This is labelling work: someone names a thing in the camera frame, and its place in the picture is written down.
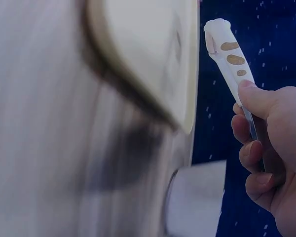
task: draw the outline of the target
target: white knife handle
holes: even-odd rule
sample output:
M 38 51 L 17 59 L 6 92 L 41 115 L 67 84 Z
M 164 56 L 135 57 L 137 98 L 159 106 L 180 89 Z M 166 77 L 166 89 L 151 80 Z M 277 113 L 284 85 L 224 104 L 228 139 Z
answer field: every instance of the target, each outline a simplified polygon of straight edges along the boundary
M 228 87 L 239 106 L 238 84 L 243 79 L 255 82 L 249 64 L 231 31 L 230 22 L 215 19 L 204 27 L 206 47 L 210 57 L 215 60 Z

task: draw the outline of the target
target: white object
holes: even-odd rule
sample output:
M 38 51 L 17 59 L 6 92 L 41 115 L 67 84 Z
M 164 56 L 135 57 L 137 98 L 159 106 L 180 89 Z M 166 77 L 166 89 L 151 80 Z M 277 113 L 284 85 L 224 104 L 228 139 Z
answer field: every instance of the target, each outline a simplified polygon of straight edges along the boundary
M 199 24 L 196 0 L 89 0 L 96 44 L 109 63 L 174 124 L 195 120 Z
M 215 237 L 222 207 L 226 161 L 182 168 L 165 206 L 167 236 Z
M 239 106 L 238 83 L 243 80 L 255 82 L 248 62 L 231 31 L 230 22 L 223 19 L 208 21 L 204 26 L 209 56 L 217 63 L 228 87 Z

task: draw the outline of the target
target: brown spot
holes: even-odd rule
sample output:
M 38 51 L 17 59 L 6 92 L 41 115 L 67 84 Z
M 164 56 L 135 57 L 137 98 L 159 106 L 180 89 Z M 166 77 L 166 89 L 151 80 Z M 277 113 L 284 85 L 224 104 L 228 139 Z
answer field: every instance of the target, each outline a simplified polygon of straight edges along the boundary
M 244 58 L 233 55 L 233 54 L 227 56 L 227 61 L 232 65 L 243 65 L 246 62 Z
M 226 42 L 221 45 L 221 50 L 223 51 L 230 51 L 237 48 L 239 48 L 239 44 L 237 42 L 233 42 L 233 43 Z
M 242 77 L 245 74 L 247 74 L 247 71 L 246 70 L 239 70 L 239 71 L 237 71 L 237 76 L 239 76 L 239 77 Z

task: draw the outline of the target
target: speckled blue fabric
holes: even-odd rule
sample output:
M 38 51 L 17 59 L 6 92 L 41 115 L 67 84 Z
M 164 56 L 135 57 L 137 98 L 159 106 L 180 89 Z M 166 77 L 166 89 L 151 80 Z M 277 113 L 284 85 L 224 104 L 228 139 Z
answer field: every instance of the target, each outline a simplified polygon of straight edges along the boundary
M 204 0 L 193 163 L 227 159 L 218 237 L 278 237 L 274 218 L 245 191 L 249 173 L 241 166 L 230 126 L 234 99 L 208 56 L 203 26 L 224 18 L 251 65 L 256 84 L 265 89 L 296 86 L 296 0 Z

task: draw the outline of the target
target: pale wood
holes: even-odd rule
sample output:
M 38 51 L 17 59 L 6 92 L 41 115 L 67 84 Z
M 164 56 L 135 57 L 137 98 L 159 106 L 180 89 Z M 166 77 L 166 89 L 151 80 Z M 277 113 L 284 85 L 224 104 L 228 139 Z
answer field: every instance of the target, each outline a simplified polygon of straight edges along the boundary
M 0 237 L 163 236 L 169 180 L 190 164 L 193 135 L 94 54 L 83 9 L 0 0 Z

